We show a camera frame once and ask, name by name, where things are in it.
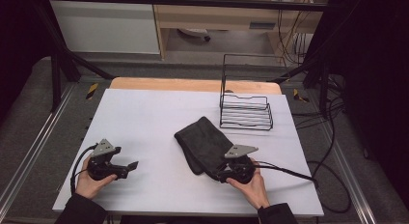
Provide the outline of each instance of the sleeve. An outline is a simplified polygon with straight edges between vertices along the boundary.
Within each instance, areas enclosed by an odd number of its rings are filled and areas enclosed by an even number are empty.
[[[107,211],[97,203],[74,193],[69,198],[66,208],[60,214],[56,224],[101,224]]]
[[[297,224],[294,214],[287,203],[274,205],[268,208],[261,207],[258,210],[261,224]]]

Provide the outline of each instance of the wire rack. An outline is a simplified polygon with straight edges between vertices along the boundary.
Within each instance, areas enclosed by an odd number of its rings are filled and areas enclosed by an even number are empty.
[[[237,72],[229,72],[228,67],[259,67],[254,65],[239,65],[237,63],[227,64],[226,59],[233,57],[260,57],[272,59],[272,56],[264,55],[239,55],[226,54],[223,60],[222,85],[220,90],[220,127],[221,128],[240,128],[255,130],[270,130],[273,128],[273,117],[271,107],[267,97],[253,96],[243,97],[235,95],[234,92],[226,90],[226,83],[230,80],[257,80],[268,81],[269,77],[243,75]]]

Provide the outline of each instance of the hand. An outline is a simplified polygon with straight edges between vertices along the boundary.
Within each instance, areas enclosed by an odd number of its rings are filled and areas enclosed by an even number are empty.
[[[82,172],[78,176],[78,184],[75,190],[75,193],[86,197],[90,200],[93,200],[96,194],[101,190],[106,184],[112,182],[117,178],[117,175],[113,174],[101,181],[94,181],[88,174],[87,166],[88,161],[90,161],[90,156],[88,156],[82,164]]]
[[[253,159],[252,161],[255,165],[259,165]],[[256,210],[261,207],[267,208],[270,206],[267,198],[267,192],[265,191],[264,178],[261,176],[259,168],[256,168],[252,180],[247,184],[240,183],[231,178],[227,178],[226,182],[240,190],[246,197],[247,201]]]

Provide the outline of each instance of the metal bracket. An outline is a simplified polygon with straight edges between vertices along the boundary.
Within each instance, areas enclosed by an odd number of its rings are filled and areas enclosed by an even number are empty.
[[[115,150],[114,146],[108,142],[106,139],[102,139],[101,142],[96,146],[91,157],[99,156],[102,154],[109,154]]]
[[[243,155],[257,151],[259,148],[246,145],[233,145],[225,154],[225,158],[239,158]]]

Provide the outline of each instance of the white table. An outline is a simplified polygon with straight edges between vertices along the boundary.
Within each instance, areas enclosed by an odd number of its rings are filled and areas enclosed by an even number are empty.
[[[234,144],[259,147],[250,157],[310,175],[286,97],[267,97],[274,119],[272,130],[221,130]],[[229,184],[194,175],[174,137],[202,116],[218,126],[219,115],[219,93],[106,90],[77,157],[106,138],[115,147],[123,147],[112,163],[127,165],[139,160],[139,165],[127,179],[104,187],[95,201],[112,214],[257,215]],[[62,211],[70,197],[70,174],[55,211]],[[261,169],[261,174],[271,204],[288,203],[296,216],[323,215],[312,182],[274,170]]]

